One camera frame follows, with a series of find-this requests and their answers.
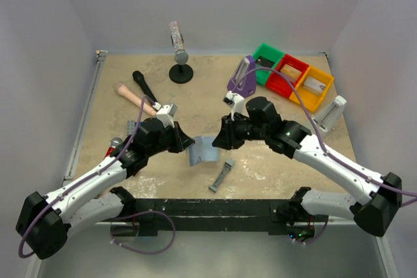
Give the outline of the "beige card holder wallet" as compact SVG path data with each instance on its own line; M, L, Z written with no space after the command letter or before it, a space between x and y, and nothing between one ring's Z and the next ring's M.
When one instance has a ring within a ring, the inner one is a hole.
M219 150L212 145L214 139L214 136L194 137L194 144L187 149L190 167L199 163L219 161Z

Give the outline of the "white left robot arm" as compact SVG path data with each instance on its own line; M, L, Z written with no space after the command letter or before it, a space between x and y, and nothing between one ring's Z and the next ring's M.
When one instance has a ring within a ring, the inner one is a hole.
M178 122L166 126L157 118L148 118L89 172L46 195L37 191L28 195L16 224L22 237L19 257L36 255L44 260L84 227L131 219L136 200L118 183L146 167L150 157L161 152L180 153L194 143Z

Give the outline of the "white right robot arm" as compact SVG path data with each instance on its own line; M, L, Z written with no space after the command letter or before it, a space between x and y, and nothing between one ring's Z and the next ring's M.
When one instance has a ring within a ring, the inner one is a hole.
M281 119L272 102L263 96L246 102L229 91L223 102L231 113L222 117L214 147L236 150L246 141L264 141L275 153L308 165L346 191L303 189L291 199L290 212L296 220L304 221L311 215L341 217L353 220L373 236L385 235L402 205L402 180L398 175L383 175L346 158L308 128Z

